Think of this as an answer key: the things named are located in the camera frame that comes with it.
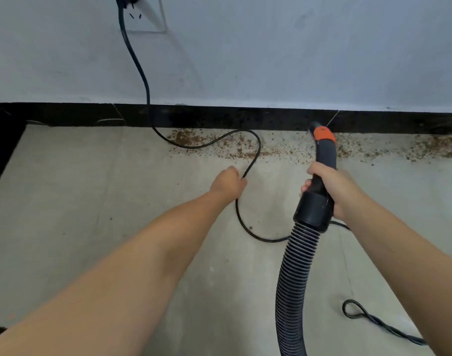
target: forearm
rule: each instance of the forearm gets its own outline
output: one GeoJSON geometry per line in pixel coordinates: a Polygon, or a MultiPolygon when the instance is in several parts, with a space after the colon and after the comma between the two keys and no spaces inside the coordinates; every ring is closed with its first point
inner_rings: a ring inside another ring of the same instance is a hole
{"type": "Polygon", "coordinates": [[[138,235],[0,336],[0,356],[137,355],[229,200],[207,193],[138,235]]]}
{"type": "Polygon", "coordinates": [[[365,195],[348,226],[438,355],[452,355],[452,258],[365,195]]]}

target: person's left arm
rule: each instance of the person's left arm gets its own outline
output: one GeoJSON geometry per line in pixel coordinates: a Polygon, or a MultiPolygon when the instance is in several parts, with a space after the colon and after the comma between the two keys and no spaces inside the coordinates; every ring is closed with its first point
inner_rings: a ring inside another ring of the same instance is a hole
{"type": "Polygon", "coordinates": [[[153,220],[0,335],[0,356],[140,354],[211,226],[246,184],[234,167],[222,171],[209,192],[153,220]]]}

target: tile floor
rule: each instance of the tile floor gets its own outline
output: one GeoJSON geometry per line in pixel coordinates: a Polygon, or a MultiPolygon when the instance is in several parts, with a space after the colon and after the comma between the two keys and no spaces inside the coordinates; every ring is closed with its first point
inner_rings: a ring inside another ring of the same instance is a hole
{"type": "MultiPolygon", "coordinates": [[[[163,129],[185,142],[213,131],[163,129]]],[[[312,160],[306,132],[259,131],[264,155],[240,208],[262,236],[286,235],[312,160]]],[[[338,135],[339,166],[380,203],[452,254],[452,159],[428,137],[338,135]]],[[[164,210],[198,196],[223,168],[245,170],[254,142],[236,136],[199,151],[175,149],[150,129],[28,126],[0,180],[0,324],[53,297],[164,210]]],[[[274,298],[285,244],[248,236],[229,206],[188,269],[145,355],[278,355],[274,298]]],[[[432,355],[340,310],[416,329],[352,233],[331,226],[309,280],[310,355],[432,355]]]]}

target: hand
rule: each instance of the hand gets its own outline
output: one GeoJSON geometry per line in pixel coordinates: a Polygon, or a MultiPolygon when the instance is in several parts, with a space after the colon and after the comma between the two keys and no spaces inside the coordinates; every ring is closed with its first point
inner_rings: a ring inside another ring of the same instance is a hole
{"type": "Polygon", "coordinates": [[[241,196],[246,185],[247,180],[239,176],[239,171],[234,166],[230,166],[216,176],[210,191],[221,194],[231,203],[241,196]]]}
{"type": "MultiPolygon", "coordinates": [[[[333,216],[345,221],[346,208],[350,203],[358,200],[358,196],[365,196],[363,190],[354,182],[349,173],[343,170],[335,170],[331,167],[325,166],[320,162],[314,162],[307,170],[310,175],[318,175],[323,180],[325,188],[335,201],[335,209],[333,216]]],[[[301,191],[305,192],[312,183],[309,179],[302,186],[301,191]]]]}

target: wall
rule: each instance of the wall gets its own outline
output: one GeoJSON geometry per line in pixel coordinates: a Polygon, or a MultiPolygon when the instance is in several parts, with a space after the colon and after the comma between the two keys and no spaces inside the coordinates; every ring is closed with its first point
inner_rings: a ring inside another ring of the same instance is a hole
{"type": "MultiPolygon", "coordinates": [[[[153,103],[452,112],[452,0],[163,0],[153,103]]],[[[115,0],[0,0],[0,102],[143,103],[115,0]]]]}

